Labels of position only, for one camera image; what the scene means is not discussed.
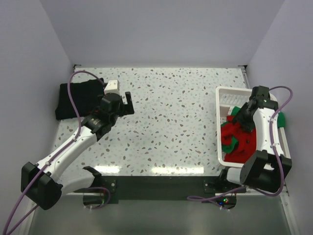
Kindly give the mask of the red t shirt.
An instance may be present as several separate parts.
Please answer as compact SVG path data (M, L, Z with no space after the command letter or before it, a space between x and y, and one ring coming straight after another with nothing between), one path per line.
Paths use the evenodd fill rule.
M239 145L230 154L222 151L225 153L224 161L244 164L256 150L256 129L252 132L245 132L239 124L233 124L232 121L221 130L221 141L233 135L239 139Z

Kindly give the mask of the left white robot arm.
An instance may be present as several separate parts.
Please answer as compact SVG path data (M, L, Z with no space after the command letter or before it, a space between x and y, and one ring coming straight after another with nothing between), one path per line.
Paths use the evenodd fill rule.
M36 164L27 162L22 167L22 193L43 210L48 210L68 193L83 188L98 191L102 175L92 167L84 167L72 180L63 180L61 176L74 160L112 129L119 117L134 114L131 93L126 92L125 97L127 102L123 103L120 95L105 94L100 105L85 117L72 137Z

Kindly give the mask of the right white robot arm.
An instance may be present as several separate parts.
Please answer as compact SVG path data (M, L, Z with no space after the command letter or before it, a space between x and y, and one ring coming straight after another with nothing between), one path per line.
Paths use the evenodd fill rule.
M282 191L292 161L278 125L281 109L268 87L216 89L218 161L226 174L218 180L221 191L235 184L270 196Z

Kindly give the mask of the white plastic laundry basket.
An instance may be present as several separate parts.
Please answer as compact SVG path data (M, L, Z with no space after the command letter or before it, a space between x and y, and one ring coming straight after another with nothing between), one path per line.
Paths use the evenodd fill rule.
M216 125L217 125L217 153L218 161L221 165L226 167L241 168L243 164L225 162L225 153L222 152L221 144L221 121L226 119L231 106L241 108L246 102L249 101L252 89L231 88L219 86L216 88ZM279 138L279 143L284 156L291 159L286 134L284 128L277 129L276 137Z

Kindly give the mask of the folded black t shirt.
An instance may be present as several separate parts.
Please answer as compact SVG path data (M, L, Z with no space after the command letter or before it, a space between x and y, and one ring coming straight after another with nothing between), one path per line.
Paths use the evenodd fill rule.
M106 85L107 83L104 82L103 78L99 81L94 79L81 83L72 83L70 85L71 96L80 117L89 115L100 104L100 99L104 95ZM55 117L57 120L76 117L68 96L67 84L65 83L60 85Z

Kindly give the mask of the green t shirt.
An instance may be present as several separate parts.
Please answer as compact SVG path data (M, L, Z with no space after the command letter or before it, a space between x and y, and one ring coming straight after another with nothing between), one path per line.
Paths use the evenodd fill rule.
M223 127L230 123L233 119L233 117L238 113L240 110L237 106L231 106L228 112L228 115L226 116L226 119L224 121L221 121L221 130L223 130ZM280 128L285 128L286 126L286 119L282 112L279 112L277 115L277 128L278 130ZM235 150L235 148L239 145L239 139L231 135L231 137L226 137L225 140L222 140L222 151L224 151L227 154L230 154Z

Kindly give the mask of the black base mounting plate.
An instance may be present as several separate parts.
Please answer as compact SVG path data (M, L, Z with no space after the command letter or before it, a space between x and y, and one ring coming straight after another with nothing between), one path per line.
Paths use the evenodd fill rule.
M83 193L86 204L100 203L108 199L108 193L98 187L107 188L110 204L122 200L182 201L188 196L213 197L239 185L228 182L221 176L102 176L97 177L90 188L76 190Z

